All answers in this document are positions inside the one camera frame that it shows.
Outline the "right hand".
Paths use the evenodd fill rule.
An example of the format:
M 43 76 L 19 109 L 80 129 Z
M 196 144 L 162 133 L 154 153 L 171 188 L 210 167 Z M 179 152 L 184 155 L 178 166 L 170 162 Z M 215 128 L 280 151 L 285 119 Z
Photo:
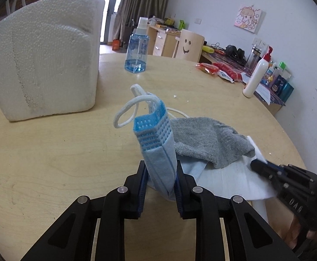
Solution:
M 292 223 L 290 224 L 290 228 L 284 237 L 285 243 L 291 248 L 294 249 L 297 245 L 298 236 L 301 231 L 301 224 L 296 216 L 294 216 Z

